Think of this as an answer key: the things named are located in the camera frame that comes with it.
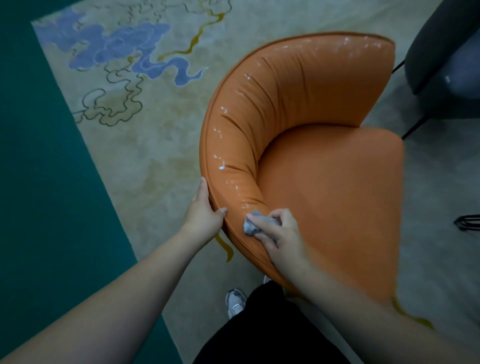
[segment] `teal carpet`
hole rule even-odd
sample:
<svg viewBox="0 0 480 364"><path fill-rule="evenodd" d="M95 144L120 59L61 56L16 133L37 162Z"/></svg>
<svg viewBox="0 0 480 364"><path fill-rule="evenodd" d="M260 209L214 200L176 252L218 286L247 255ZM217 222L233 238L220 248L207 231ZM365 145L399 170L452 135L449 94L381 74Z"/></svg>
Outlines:
<svg viewBox="0 0 480 364"><path fill-rule="evenodd" d="M0 358L136 263L30 25L68 0L0 12ZM136 363L181 363L162 318Z"/></svg>

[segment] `person's right hand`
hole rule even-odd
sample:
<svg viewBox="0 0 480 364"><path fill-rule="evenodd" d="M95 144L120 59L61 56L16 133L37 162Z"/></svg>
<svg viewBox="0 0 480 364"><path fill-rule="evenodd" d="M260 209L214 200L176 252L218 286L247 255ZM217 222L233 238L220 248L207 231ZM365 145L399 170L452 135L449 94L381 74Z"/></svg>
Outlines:
<svg viewBox="0 0 480 364"><path fill-rule="evenodd" d="M255 238L263 243L272 262L287 279L291 280L293 275L311 267L312 263L307 256L297 222L290 210L279 208L269 214L269 217L280 220L282 226L265 222L251 214L248 214L247 217L262 231L275 239L276 243L265 234L255 234Z"/></svg>

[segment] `dark gray armchair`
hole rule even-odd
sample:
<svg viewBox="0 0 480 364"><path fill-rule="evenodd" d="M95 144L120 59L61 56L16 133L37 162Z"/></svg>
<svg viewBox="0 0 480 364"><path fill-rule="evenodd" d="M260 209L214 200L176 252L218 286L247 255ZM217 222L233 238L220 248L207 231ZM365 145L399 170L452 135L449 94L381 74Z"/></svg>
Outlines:
<svg viewBox="0 0 480 364"><path fill-rule="evenodd" d="M480 0L444 0L427 20L405 60L408 85L428 119L480 118Z"/></svg>

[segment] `blue cloud pattern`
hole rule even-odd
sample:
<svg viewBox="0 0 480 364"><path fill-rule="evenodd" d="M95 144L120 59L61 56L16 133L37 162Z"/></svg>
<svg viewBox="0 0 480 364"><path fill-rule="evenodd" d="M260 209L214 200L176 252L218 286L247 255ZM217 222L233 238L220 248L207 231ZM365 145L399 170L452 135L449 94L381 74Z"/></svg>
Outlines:
<svg viewBox="0 0 480 364"><path fill-rule="evenodd" d="M64 9L54 22L34 25L40 44L53 43L63 51L69 51L79 42L88 42L88 47L77 53L69 63L72 69L89 69L98 64L105 64L113 59L128 57L134 51L140 51L141 57L132 65L132 71L148 76L150 79L159 77L167 67L177 68L174 82L184 86L191 80L202 77L203 70L195 76L188 76L189 62L182 57L174 57L168 62L153 63L150 55L162 36L171 30L166 23L140 23L136 27L122 26L109 36L104 36L104 27L93 24L80 31L74 25L84 14L75 12L72 8Z"/></svg>

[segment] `chair leg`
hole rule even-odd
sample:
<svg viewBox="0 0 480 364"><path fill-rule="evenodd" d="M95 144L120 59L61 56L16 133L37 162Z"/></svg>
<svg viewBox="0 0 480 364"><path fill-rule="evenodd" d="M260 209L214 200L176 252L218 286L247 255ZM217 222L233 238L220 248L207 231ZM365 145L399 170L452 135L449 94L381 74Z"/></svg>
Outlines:
<svg viewBox="0 0 480 364"><path fill-rule="evenodd" d="M402 136L402 140L405 140L407 138L407 136L409 136L410 134L412 134L415 130L417 130L418 128L420 128L428 119L430 119L430 116L428 115L425 115L423 116L420 120L417 121L417 123L412 126L410 128L409 131L407 131L403 136Z"/></svg>
<svg viewBox="0 0 480 364"><path fill-rule="evenodd" d="M465 231L465 230L480 231L480 224L473 223L473 221L480 221L480 215L460 216L453 223L462 231Z"/></svg>
<svg viewBox="0 0 480 364"><path fill-rule="evenodd" d="M398 69L402 67L404 64L405 64L405 60L401 61L400 64L393 69L392 74L394 74L395 71L398 71Z"/></svg>

